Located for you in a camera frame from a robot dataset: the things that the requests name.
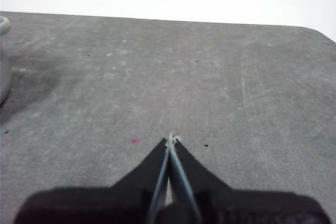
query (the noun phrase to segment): gray cup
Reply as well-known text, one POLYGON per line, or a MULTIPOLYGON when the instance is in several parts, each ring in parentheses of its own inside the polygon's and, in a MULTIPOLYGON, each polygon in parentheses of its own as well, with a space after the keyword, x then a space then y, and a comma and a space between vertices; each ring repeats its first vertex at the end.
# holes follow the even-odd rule
MULTIPOLYGON (((10 25, 8 18, 0 17, 0 36, 5 35, 11 28, 10 26, 11 25, 10 25)), ((9 64, 6 53, 3 49, 2 43, 1 43, 1 53, 0 53, 0 67, 1 67, 0 69, 0 72, 1 72, 0 100, 2 104, 9 93, 10 86, 11 86, 10 80, 12 78, 11 66, 9 64)))

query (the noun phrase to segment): red spot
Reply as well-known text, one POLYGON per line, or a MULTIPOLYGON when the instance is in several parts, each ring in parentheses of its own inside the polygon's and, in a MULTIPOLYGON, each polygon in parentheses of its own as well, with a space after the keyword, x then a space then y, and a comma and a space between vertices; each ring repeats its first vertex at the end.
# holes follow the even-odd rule
POLYGON ((140 139, 136 138, 136 137, 132 137, 130 140, 131 144, 139 144, 140 143, 140 139))

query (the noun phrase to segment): table surface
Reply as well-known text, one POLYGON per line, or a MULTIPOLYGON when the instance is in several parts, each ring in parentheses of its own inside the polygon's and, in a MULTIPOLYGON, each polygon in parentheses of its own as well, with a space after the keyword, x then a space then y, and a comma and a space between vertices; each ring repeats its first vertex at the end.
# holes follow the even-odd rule
POLYGON ((230 186, 309 195, 336 221, 336 44, 323 34, 2 15, 2 223, 36 191, 114 184, 169 132, 230 186))

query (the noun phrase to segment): black plastic part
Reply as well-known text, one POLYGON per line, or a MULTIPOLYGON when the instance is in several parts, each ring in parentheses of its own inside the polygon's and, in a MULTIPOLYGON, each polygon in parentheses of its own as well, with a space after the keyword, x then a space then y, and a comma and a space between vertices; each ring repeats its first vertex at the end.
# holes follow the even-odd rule
POLYGON ((30 196, 15 224, 144 223, 165 152, 162 140, 111 188, 57 188, 30 196))
MULTIPOLYGON (((27 199, 15 224, 145 223, 162 168, 166 140, 111 188, 58 188, 27 199)), ((293 193, 231 189, 202 166, 179 142, 176 153, 201 211, 203 223, 329 224, 312 198, 293 193)), ((163 208, 156 223, 193 223, 180 202, 163 208)))
POLYGON ((204 223, 330 223, 321 206, 310 197, 231 189, 201 165, 181 143, 175 148, 204 223))

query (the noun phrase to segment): black object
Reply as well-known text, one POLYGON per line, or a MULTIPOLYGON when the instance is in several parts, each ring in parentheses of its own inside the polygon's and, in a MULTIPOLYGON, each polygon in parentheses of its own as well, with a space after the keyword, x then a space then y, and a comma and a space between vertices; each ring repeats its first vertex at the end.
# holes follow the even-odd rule
POLYGON ((312 198, 234 190, 172 135, 111 188, 56 188, 30 196, 15 224, 331 223, 312 198), (173 203, 164 207, 167 179, 173 203))

